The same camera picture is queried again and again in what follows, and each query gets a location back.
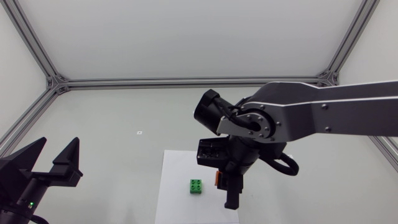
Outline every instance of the robotic arm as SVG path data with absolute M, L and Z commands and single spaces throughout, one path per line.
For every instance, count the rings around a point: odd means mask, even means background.
M 227 191 L 224 206 L 237 209 L 243 174 L 257 159 L 297 175 L 299 166 L 282 152 L 288 141 L 314 133 L 398 136 L 398 82 L 326 88 L 274 82 L 234 106 L 209 90 L 194 117 L 213 133 L 228 134 L 201 139 L 197 161 L 218 168 L 217 188 Z

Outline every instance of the corner bracket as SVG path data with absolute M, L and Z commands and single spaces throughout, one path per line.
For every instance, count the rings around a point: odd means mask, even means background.
M 319 87 L 326 86 L 337 86 L 339 85 L 339 72 L 332 72 L 330 70 L 326 70 L 318 75 L 318 83 Z
M 47 77 L 47 89 L 54 89 L 58 95 L 70 91 L 68 86 L 69 78 L 63 75 Z

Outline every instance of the metal extrusion beam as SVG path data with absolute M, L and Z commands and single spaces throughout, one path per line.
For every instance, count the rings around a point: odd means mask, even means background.
M 369 136 L 369 138 L 398 172 L 398 144 L 390 137 Z
M 317 77 L 236 77 L 236 78 L 165 78 L 70 80 L 70 90 L 108 90 L 127 88 L 193 88 L 262 86 L 274 81 L 318 83 Z
M 363 30 L 368 24 L 377 4 L 380 0 L 363 0 L 354 20 L 352 21 L 346 35 L 343 38 L 335 56 L 329 64 L 327 70 L 337 73 L 341 70 L 349 54 L 353 50 Z
M 44 111 L 57 98 L 56 89 L 46 90 L 25 111 L 25 113 L 12 125 L 6 134 L 0 139 L 0 157 L 8 156 L 25 136 L 28 130 L 44 113 Z
M 46 78 L 56 77 L 58 72 L 37 38 L 19 2 L 17 0 L 0 1 Z

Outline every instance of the aluminum frame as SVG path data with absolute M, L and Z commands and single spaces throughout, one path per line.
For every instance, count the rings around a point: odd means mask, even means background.
M 307 77 L 234 77 L 234 78 L 163 78 L 163 79 L 92 79 L 69 80 L 59 74 L 36 36 L 18 0 L 0 0 L 22 40 L 42 69 L 47 90 L 28 108 L 0 139 L 0 157 L 18 145 L 33 124 L 58 95 L 70 90 L 108 90 L 128 88 L 195 88 L 261 86 L 274 81 L 305 82 L 317 86 L 339 85 L 342 66 L 369 22 L 379 0 L 363 0 L 333 59 L 324 72 Z M 398 145 L 388 137 L 370 136 L 375 145 L 398 171 Z

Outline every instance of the green lego brick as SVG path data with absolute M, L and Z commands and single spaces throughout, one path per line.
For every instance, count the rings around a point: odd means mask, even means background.
M 191 194 L 201 194 L 201 180 L 191 179 L 189 192 Z

